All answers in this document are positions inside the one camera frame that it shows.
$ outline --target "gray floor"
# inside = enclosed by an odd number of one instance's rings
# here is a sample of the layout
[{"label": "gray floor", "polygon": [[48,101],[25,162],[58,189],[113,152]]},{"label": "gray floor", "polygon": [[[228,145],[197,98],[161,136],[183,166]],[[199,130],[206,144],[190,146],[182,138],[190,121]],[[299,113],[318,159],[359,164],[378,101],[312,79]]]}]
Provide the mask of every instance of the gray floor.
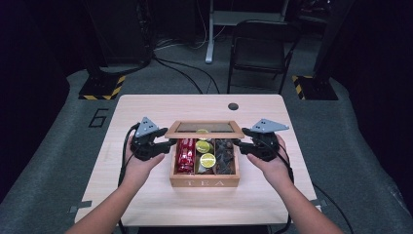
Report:
[{"label": "gray floor", "polygon": [[[335,200],[355,233],[413,233],[413,219],[404,208],[392,179],[382,170],[357,129],[357,119],[347,91],[331,84],[339,100],[300,100],[292,75],[312,75],[320,45],[318,37],[304,37],[284,85],[283,98],[297,134],[310,176]],[[156,50],[161,59],[199,67],[225,93],[229,60],[228,40],[215,43],[214,60],[205,64],[207,46],[192,49],[174,46]],[[204,93],[216,94],[204,73],[174,66],[190,75]],[[122,70],[126,67],[111,67]],[[114,100],[79,100],[78,92],[88,78],[86,71],[67,77],[70,94],[48,135],[0,205],[0,233],[62,233],[73,224],[71,206],[82,201],[96,156],[115,110]],[[259,90],[234,88],[235,94],[267,94]],[[197,94],[179,73],[152,61],[127,76],[120,96],[126,94]],[[89,128],[98,109],[106,116],[102,128]],[[346,233],[344,218],[328,199],[323,212]],[[280,226],[272,226],[275,231]],[[292,225],[288,233],[297,233]]]}]

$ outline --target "wooden tea box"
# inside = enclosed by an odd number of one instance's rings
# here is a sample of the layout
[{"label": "wooden tea box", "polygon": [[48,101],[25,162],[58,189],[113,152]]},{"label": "wooden tea box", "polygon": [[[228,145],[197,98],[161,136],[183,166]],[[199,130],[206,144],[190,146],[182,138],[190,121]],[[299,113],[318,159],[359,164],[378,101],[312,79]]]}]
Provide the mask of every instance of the wooden tea box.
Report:
[{"label": "wooden tea box", "polygon": [[[165,137],[178,139],[171,149],[169,179],[172,187],[238,186],[239,155],[235,152],[240,151],[235,150],[238,146],[231,139],[244,138],[244,133],[235,121],[175,121]],[[213,155],[213,167],[207,164],[210,159],[203,157],[206,154]]]}]

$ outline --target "forearm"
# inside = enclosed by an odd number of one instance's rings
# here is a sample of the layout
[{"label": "forearm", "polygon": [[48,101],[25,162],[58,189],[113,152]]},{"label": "forearm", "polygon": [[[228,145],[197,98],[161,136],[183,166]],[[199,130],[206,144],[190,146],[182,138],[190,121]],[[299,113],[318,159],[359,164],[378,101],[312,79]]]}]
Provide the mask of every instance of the forearm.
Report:
[{"label": "forearm", "polygon": [[66,233],[111,233],[136,192],[121,185]]},{"label": "forearm", "polygon": [[300,233],[343,233],[313,206],[292,182],[285,182],[275,188]]}]

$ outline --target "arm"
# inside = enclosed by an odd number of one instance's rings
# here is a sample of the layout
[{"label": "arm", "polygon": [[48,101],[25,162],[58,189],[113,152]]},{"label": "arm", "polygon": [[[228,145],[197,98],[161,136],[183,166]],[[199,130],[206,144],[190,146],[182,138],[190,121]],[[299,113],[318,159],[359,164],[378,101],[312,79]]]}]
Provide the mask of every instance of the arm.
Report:
[{"label": "arm", "polygon": [[[128,148],[126,161],[131,155]],[[122,184],[66,233],[111,233],[151,170],[164,158],[163,153],[145,162],[131,157]]]},{"label": "arm", "polygon": [[[283,139],[280,136],[277,138],[280,145],[285,148]],[[279,153],[288,162],[288,157],[281,147]],[[280,158],[265,162],[252,154],[248,154],[246,157],[263,172],[267,181],[279,193],[300,233],[343,233],[295,187]]]}]

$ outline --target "lime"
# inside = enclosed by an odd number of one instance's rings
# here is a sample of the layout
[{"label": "lime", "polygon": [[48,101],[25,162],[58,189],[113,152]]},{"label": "lime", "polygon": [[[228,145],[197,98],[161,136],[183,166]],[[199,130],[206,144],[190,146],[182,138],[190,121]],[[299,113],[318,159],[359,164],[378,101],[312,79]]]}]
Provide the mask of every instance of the lime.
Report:
[{"label": "lime", "polygon": [[215,156],[213,156],[213,154],[206,153],[203,156],[201,156],[200,162],[201,165],[205,168],[212,168],[213,165],[215,165],[216,159]]},{"label": "lime", "polygon": [[198,129],[197,134],[207,134],[208,131],[205,129]]},{"label": "lime", "polygon": [[195,147],[200,153],[208,153],[212,148],[212,144],[204,140],[198,140]]}]

